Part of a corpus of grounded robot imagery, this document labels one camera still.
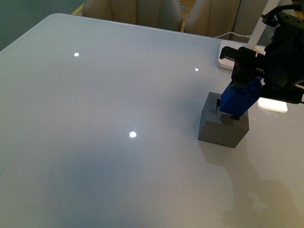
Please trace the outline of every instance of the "white light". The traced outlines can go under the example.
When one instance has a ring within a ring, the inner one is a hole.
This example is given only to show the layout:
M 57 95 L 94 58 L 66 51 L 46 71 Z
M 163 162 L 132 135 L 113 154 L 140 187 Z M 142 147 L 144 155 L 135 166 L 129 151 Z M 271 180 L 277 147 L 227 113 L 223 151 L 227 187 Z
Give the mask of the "white light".
M 260 97 L 257 101 L 260 108 L 285 113 L 288 111 L 286 102 L 276 101 Z
M 135 138 L 136 137 L 136 132 L 130 132 L 130 137 Z

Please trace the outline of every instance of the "white table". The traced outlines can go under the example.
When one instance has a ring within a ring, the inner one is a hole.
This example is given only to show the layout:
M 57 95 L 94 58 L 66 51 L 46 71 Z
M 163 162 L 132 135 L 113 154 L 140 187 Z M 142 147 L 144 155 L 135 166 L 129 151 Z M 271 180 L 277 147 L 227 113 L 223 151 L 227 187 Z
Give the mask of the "white table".
M 304 227 L 304 105 L 254 105 L 235 149 L 197 140 L 219 46 L 59 14 L 3 50 L 0 227 Z

